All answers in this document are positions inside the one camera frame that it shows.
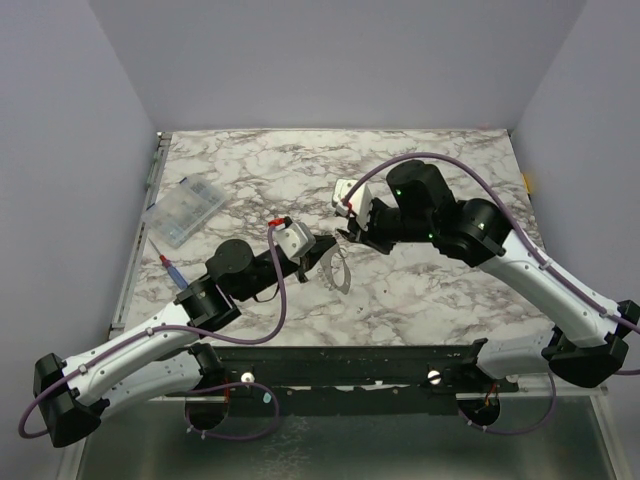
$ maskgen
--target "metal screw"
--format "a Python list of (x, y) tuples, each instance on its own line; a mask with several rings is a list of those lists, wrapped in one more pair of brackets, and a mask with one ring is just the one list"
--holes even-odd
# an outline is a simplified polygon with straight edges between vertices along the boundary
[(253, 383), (256, 381), (256, 377), (254, 377), (251, 372), (244, 372), (240, 377), (240, 381), (242, 383)]
[(442, 375), (437, 370), (429, 370), (427, 379), (431, 385), (438, 385), (442, 381)]

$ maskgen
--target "gray floor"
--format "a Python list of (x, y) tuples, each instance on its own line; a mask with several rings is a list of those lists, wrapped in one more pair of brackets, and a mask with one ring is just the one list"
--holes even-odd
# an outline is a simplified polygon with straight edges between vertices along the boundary
[[(548, 399), (504, 400), (503, 428), (524, 426)], [(496, 437), (457, 417), (296, 417), (252, 443), (187, 435), (182, 402), (152, 402), (109, 419), (87, 442), (81, 479), (609, 479), (587, 397), (560, 399), (543, 430)], [(255, 431), (262, 419), (229, 420)]]

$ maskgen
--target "marble tabletop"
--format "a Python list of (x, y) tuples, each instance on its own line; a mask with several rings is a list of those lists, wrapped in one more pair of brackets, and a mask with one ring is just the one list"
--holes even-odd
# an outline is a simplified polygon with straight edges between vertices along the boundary
[[(267, 248), (267, 221), (290, 215), (316, 234), (345, 220), (333, 216), (331, 194), (338, 178), (359, 178), (392, 156), (445, 153), (466, 162), (491, 184), (537, 244), (541, 244), (522, 177), (504, 130), (251, 130), (178, 132), (173, 135), (158, 198), (186, 175), (198, 173), (229, 195), (224, 207), (178, 249), (159, 246), (188, 281), (206, 272), (204, 262), (229, 238)], [(461, 170), (439, 163), (457, 198), (486, 197)], [(393, 204), (378, 175), (374, 195)], [(441, 256), (428, 244), (398, 245), (385, 256), (347, 245), (351, 290), (286, 279), (284, 329), (267, 345), (419, 345), (505, 339), (548, 328), (550, 322), (519, 294), (489, 275)], [(261, 297), (270, 296), (272, 290)], [(134, 287), (127, 328), (172, 301), (172, 284), (149, 243)], [(222, 333), (258, 338), (277, 322), (279, 301), (238, 303), (243, 315)]]

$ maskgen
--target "gray wall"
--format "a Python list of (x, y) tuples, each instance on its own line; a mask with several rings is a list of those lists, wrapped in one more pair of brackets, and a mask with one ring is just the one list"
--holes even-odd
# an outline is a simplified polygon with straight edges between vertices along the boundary
[[(590, 0), (513, 136), (536, 180), (549, 252), (615, 299), (640, 302), (640, 2)], [(630, 338), (627, 365), (640, 368)], [(640, 378), (609, 382), (640, 478)]]
[(49, 479), (33, 363), (106, 339), (157, 139), (85, 0), (2, 2), (0, 65), (0, 478)]
[(583, 0), (90, 0), (158, 128), (513, 128)]

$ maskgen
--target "clear plastic box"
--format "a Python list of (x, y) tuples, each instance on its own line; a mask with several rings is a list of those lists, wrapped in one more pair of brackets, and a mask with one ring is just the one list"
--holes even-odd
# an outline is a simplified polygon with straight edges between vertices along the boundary
[(183, 178), (151, 205), (143, 220), (171, 247), (178, 248), (227, 200), (224, 190), (197, 174)]

